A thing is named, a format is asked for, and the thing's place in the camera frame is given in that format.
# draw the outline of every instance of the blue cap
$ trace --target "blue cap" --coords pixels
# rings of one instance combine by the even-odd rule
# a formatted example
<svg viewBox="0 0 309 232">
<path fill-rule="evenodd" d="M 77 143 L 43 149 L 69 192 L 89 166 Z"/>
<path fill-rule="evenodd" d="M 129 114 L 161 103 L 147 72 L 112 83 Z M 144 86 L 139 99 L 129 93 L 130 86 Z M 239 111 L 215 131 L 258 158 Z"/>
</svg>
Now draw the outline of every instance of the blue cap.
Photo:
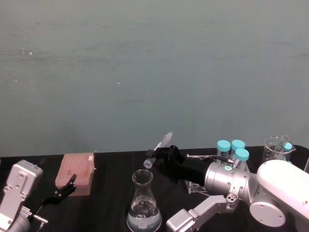
<svg viewBox="0 0 309 232">
<path fill-rule="evenodd" d="M 242 141 L 242 140 L 238 140 L 238 139 L 236 139 L 236 140 L 233 140 L 232 141 L 232 149 L 233 150 L 237 150 L 238 148 L 242 148 L 242 149 L 245 149 L 245 143 Z"/>
<path fill-rule="evenodd" d="M 243 148 L 238 148 L 235 151 L 235 157 L 241 161 L 246 161 L 249 159 L 249 151 Z"/>
<path fill-rule="evenodd" d="M 289 143 L 289 142 L 287 142 L 287 143 L 285 143 L 285 144 L 283 144 L 283 150 L 284 151 L 290 151 L 290 150 L 292 150 L 292 144 L 291 143 Z"/>
<path fill-rule="evenodd" d="M 217 142 L 217 149 L 219 151 L 226 152 L 226 151 L 229 151 L 230 148 L 231 148 L 231 144 L 227 140 L 220 140 Z"/>
</svg>

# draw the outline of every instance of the glass beaker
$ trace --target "glass beaker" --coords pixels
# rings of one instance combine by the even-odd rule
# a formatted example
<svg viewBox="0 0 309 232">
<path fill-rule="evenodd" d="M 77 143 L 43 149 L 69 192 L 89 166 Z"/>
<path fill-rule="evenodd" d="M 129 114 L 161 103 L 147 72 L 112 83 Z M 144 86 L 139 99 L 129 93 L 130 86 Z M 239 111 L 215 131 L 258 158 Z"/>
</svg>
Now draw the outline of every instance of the glass beaker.
<svg viewBox="0 0 309 232">
<path fill-rule="evenodd" d="M 283 137 L 271 136 L 266 138 L 264 141 L 262 163 L 268 160 L 289 161 L 292 152 L 294 152 L 296 149 L 294 146 L 292 146 L 292 149 L 289 151 L 284 151 L 281 149 L 281 146 L 287 142 L 289 142 L 289 138 L 286 135 Z"/>
<path fill-rule="evenodd" d="M 151 191 L 152 172 L 137 170 L 132 175 L 135 192 L 126 218 L 126 224 L 133 232 L 155 232 L 162 217 Z"/>
</svg>

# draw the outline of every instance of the erlenmeyer flask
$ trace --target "erlenmeyer flask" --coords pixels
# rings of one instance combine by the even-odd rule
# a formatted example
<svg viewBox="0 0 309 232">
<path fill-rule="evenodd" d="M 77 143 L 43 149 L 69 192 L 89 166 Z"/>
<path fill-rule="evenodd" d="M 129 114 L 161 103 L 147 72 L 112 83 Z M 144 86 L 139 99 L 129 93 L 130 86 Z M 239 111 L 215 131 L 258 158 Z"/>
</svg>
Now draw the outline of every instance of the erlenmeyer flask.
<svg viewBox="0 0 309 232">
<path fill-rule="evenodd" d="M 132 175 L 135 192 L 126 223 L 133 232 L 155 232 L 161 225 L 161 213 L 150 187 L 152 179 L 153 174 L 148 170 L 138 170 Z"/>
</svg>

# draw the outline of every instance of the table surface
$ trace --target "table surface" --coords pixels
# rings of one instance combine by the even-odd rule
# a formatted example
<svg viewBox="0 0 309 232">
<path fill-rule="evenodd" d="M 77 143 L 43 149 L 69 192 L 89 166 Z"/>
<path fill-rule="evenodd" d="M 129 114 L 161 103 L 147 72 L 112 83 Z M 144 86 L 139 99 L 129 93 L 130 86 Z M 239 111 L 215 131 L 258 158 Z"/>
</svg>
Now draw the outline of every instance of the table surface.
<svg viewBox="0 0 309 232">
<path fill-rule="evenodd" d="M 247 147 L 250 152 L 248 166 L 256 172 L 263 153 L 262 146 Z M 181 150 L 190 155 L 216 155 L 215 148 Z M 291 162 L 304 169 L 309 156 L 309 150 L 296 146 L 296 152 Z M 55 182 L 63 155 L 6 157 L 1 158 L 0 183 L 5 186 L 6 178 L 12 165 L 19 160 L 39 163 L 46 159 L 43 167 L 43 179 Z M 96 170 L 90 196 L 68 197 L 60 205 L 47 205 L 39 215 L 48 219 L 49 223 L 42 232 L 127 232 L 126 214 L 128 212 L 134 185 L 132 173 L 143 168 L 145 152 L 96 153 Z M 173 184 L 170 180 L 152 169 L 154 179 L 152 191 L 162 214 L 162 226 L 159 232 L 166 231 L 166 221 L 181 209 L 192 209 L 201 203 L 205 196 L 199 193 L 188 194 L 183 184 Z M 36 194 L 42 191 L 40 185 Z M 34 223 L 31 231 L 36 231 L 38 224 Z M 240 203 L 232 214 L 219 214 L 211 218 L 200 229 L 201 232 L 295 232 L 294 218 L 289 215 L 287 222 L 280 228 L 270 228 L 261 225 L 250 216 L 249 209 Z"/>
</svg>

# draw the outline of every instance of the teal wall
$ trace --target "teal wall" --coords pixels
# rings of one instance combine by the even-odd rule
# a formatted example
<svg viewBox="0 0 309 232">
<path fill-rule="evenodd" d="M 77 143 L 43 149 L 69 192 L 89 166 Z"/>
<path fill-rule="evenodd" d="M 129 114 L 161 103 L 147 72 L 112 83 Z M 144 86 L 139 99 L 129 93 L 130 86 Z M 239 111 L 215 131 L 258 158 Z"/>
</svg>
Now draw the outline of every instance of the teal wall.
<svg viewBox="0 0 309 232">
<path fill-rule="evenodd" d="M 0 155 L 309 142 L 307 0 L 6 0 Z"/>
</svg>

